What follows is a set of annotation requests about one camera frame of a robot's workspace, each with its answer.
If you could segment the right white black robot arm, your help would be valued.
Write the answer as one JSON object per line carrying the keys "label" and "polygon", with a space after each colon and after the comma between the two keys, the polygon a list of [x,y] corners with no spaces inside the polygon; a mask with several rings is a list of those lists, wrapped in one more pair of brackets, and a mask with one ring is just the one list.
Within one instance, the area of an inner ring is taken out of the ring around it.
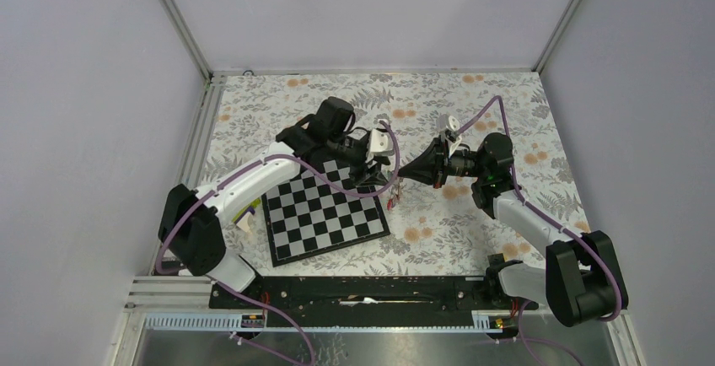
{"label": "right white black robot arm", "polygon": [[628,306],[615,248],[602,231],[576,234],[529,202],[513,176],[513,144],[488,134],[476,150],[452,148],[435,137],[398,171],[399,177],[438,189],[450,177],[473,179],[472,199],[489,218],[521,234],[546,260],[543,269],[522,261],[492,265],[483,287],[486,302],[503,309],[516,298],[547,306],[564,326],[614,320]]}

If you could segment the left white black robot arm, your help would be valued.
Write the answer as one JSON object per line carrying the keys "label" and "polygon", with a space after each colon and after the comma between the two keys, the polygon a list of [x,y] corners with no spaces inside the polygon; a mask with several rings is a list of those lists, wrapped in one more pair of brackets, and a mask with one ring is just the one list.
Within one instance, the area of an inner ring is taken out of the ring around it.
{"label": "left white black robot arm", "polygon": [[282,129],[263,151],[219,180],[191,189],[179,184],[169,191],[160,220],[159,253],[154,268],[170,274],[163,264],[166,252],[193,276],[204,276],[228,290],[240,307],[261,299],[256,271],[240,256],[228,251],[223,227],[234,223],[257,198],[307,170],[335,191],[360,197],[328,180],[316,166],[321,157],[348,164],[355,186],[378,186],[371,196],[387,191],[397,175],[385,179],[382,168],[398,164],[400,150],[390,125],[381,121],[359,139],[351,136],[356,121],[353,106],[336,97],[320,103],[314,114]]}

